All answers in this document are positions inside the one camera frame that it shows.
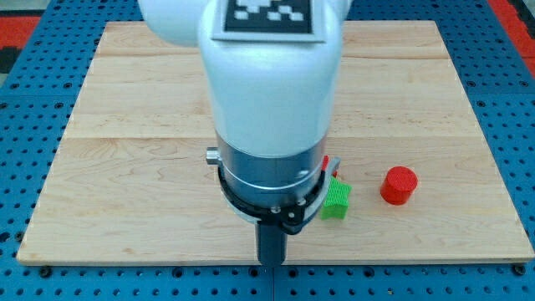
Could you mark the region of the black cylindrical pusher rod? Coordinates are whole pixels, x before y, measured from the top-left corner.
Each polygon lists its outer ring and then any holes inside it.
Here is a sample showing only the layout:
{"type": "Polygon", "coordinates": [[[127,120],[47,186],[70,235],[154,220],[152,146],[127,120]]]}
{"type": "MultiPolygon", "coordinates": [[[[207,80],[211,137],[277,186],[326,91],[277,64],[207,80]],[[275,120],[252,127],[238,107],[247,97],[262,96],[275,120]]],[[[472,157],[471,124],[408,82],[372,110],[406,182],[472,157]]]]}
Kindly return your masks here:
{"type": "Polygon", "coordinates": [[[280,266],[286,258],[287,234],[278,226],[256,225],[257,259],[266,267],[280,266]]]}

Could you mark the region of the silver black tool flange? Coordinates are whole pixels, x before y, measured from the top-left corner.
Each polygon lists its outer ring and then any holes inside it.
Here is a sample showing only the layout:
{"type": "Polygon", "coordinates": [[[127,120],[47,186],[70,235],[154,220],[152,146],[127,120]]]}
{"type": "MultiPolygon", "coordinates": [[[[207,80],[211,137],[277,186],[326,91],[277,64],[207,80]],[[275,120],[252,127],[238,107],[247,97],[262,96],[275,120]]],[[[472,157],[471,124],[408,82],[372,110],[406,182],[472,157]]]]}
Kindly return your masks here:
{"type": "Polygon", "coordinates": [[[324,155],[325,140],[293,156],[263,157],[217,139],[206,163],[217,168],[222,194],[243,219],[298,234],[327,199],[339,158],[324,155]]]}

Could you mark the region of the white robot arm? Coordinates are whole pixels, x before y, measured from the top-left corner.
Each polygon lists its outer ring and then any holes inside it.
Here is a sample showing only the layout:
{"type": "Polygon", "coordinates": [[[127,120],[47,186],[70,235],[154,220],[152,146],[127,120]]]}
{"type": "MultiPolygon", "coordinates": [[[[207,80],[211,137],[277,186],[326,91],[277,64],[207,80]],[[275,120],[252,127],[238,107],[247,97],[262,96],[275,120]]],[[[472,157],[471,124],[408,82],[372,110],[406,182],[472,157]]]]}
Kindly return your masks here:
{"type": "Polygon", "coordinates": [[[350,2],[140,0],[149,29],[197,47],[217,145],[206,152],[230,207],[256,227],[257,257],[282,264],[323,205],[325,157],[350,2]]]}

